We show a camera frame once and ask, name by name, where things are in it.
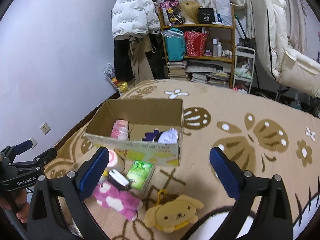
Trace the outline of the black white small pouch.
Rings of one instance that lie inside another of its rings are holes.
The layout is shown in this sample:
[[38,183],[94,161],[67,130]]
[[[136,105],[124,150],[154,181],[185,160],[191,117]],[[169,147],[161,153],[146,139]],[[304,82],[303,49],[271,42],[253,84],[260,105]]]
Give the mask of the black white small pouch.
[[128,179],[116,169],[112,169],[108,173],[107,181],[115,186],[119,191],[127,191],[130,187]]

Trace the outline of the pink plush toy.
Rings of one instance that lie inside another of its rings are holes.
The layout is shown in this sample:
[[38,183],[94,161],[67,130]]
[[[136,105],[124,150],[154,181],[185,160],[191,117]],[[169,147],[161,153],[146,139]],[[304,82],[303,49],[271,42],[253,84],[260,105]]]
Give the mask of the pink plush toy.
[[113,124],[111,138],[118,140],[129,139],[129,122],[127,120],[116,120]]

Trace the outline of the yellow dog plush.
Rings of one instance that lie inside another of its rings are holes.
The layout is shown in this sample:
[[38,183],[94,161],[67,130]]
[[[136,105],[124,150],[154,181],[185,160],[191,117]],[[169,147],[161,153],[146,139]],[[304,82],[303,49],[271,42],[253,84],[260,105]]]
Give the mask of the yellow dog plush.
[[144,216],[147,228],[157,228],[166,233],[195,224],[197,211],[204,208],[203,202],[185,194],[169,194],[165,189],[157,194],[156,205],[149,208]]

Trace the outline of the white-haired plush doll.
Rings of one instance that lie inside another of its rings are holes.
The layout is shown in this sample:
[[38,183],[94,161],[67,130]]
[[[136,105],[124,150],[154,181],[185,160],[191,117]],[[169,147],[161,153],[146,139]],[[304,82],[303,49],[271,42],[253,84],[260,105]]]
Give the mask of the white-haired plush doll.
[[178,141],[178,130],[175,128],[170,128],[166,131],[155,129],[153,132],[145,133],[142,141],[157,142],[160,144],[176,144]]

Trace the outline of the pink swirl roll plush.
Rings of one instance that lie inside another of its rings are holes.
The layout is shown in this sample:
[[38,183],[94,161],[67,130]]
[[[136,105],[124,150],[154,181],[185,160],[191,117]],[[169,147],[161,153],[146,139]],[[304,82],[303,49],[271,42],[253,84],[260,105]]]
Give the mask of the pink swirl roll plush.
[[100,177],[99,183],[103,183],[107,180],[108,174],[115,170],[116,174],[123,175],[123,171],[125,170],[125,163],[121,157],[114,152],[113,150],[108,150],[109,153],[109,161],[107,167],[103,171],[103,174]]

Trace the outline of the pink white bear plush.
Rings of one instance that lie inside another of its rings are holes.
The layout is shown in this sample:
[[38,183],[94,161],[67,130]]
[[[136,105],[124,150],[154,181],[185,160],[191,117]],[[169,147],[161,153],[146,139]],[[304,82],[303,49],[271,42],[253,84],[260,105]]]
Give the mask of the pink white bear plush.
[[136,220],[143,207],[143,202],[130,191],[120,191],[108,181],[97,185],[92,195],[101,207],[112,208],[129,221]]

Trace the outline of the beige floral blanket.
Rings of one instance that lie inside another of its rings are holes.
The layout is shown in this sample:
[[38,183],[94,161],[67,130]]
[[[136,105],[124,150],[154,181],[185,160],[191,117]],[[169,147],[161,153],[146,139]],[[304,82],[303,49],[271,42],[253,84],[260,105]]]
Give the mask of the beige floral blanket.
[[[319,210],[319,119],[308,113],[258,96],[227,88],[175,80],[148,80],[126,99],[181,99],[183,134],[180,165],[155,168],[147,189],[139,194],[144,205],[135,221],[91,198],[86,205],[111,239],[209,239],[234,204],[209,163],[218,146],[229,159],[258,177],[282,177],[289,197],[293,236],[304,239]],[[204,203],[199,222],[173,233],[143,223],[160,190],[186,194]]]

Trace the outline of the green tissue pack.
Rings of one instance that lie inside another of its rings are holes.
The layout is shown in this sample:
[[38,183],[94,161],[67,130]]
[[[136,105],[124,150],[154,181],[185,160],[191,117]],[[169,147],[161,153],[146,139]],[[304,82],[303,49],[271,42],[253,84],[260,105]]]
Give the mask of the green tissue pack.
[[130,188],[145,191],[154,173],[155,166],[141,160],[135,160],[126,174]]

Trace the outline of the brown cardboard box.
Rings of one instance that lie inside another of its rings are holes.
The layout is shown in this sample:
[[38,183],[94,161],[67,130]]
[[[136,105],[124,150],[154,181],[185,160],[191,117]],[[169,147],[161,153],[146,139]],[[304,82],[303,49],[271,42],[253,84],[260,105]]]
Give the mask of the brown cardboard box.
[[[129,138],[112,138],[117,120],[129,123]],[[160,166],[178,166],[182,145],[183,101],[148,98],[107,100],[88,124],[85,135],[96,146],[105,146],[126,160],[142,160]],[[177,142],[145,140],[146,133],[177,130]]]

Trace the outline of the cream duvet on rack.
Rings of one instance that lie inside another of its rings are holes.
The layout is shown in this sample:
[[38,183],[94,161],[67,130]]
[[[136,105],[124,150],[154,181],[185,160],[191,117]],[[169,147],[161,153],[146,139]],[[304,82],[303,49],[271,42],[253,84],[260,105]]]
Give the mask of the cream duvet on rack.
[[319,97],[319,63],[292,48],[285,0],[251,0],[258,59],[279,85]]

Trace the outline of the white metal cart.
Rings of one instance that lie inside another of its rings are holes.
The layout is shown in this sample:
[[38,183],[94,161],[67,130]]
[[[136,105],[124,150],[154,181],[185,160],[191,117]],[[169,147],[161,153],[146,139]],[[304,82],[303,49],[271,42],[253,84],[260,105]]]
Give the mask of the white metal cart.
[[244,94],[251,92],[256,53],[253,48],[237,46],[234,52],[232,89]]

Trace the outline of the stack of books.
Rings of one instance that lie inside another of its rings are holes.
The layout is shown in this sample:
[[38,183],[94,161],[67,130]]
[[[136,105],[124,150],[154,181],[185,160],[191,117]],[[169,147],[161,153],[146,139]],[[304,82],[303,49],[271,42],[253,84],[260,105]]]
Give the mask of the stack of books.
[[185,72],[187,61],[168,62],[167,70],[169,79],[188,81],[188,74]]

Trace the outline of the wooden bookshelf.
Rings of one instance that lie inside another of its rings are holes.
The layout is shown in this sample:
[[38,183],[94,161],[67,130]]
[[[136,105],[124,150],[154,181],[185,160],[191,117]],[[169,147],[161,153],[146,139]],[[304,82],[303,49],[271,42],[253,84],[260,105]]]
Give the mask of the wooden bookshelf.
[[231,65],[229,81],[233,82],[235,68],[235,12],[231,5],[232,25],[213,24],[164,24],[162,9],[158,9],[161,31],[180,30],[185,40],[185,59],[224,62]]

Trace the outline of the black box with 40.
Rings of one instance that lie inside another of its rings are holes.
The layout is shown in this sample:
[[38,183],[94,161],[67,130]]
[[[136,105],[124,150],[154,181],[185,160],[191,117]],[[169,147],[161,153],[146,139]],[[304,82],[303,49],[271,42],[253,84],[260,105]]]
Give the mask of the black box with 40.
[[199,24],[213,24],[215,22],[212,8],[199,8]]

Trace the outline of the blonde wig on stand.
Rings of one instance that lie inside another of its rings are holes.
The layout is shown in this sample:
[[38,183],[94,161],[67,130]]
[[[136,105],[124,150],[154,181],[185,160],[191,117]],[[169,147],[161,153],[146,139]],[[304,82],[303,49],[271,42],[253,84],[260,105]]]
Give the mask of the blonde wig on stand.
[[182,1],[179,9],[184,24],[199,24],[199,9],[201,5],[195,1]]

